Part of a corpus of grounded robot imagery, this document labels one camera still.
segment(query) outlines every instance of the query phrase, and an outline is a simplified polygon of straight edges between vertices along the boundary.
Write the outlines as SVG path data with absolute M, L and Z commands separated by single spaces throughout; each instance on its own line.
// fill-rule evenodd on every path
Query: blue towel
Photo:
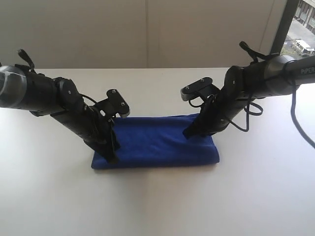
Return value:
M 114 131 L 121 148 L 120 161 L 108 164 L 94 153 L 93 169 L 177 167 L 215 164 L 220 161 L 211 136 L 186 139 L 182 132 L 197 114 L 174 117 L 115 119 Z

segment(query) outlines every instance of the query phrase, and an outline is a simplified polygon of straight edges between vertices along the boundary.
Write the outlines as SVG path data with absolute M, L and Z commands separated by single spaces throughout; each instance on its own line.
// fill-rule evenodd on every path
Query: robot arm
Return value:
M 279 54 L 265 56 L 250 49 L 245 42 L 241 42 L 240 46 L 249 53 L 253 62 L 247 67 L 229 68 L 221 90 L 212 85 L 210 78 L 203 78 L 181 89 L 184 101 L 196 97 L 204 100 L 199 116 L 183 132 L 186 138 L 213 135 L 225 130 L 230 123 L 234 124 L 233 118 L 243 109 L 247 112 L 247 121 L 249 115 L 261 115 L 262 108 L 253 103 L 255 99 L 292 93 L 295 98 L 300 85 L 315 83 L 315 57 L 294 60 Z M 261 112 L 250 112 L 250 105 L 256 106 Z M 294 124 L 299 126 L 294 110 L 291 114 Z M 245 132 L 249 130 L 248 126 L 246 129 L 238 128 Z
M 37 74 L 26 52 L 18 53 L 29 65 L 0 67 L 0 107 L 28 110 L 37 117 L 50 115 L 107 162 L 118 162 L 115 150 L 120 145 L 112 129 L 113 118 L 129 115 L 129 106 L 118 91 L 108 90 L 107 99 L 88 106 L 83 100 L 87 96 L 78 92 L 72 80 Z

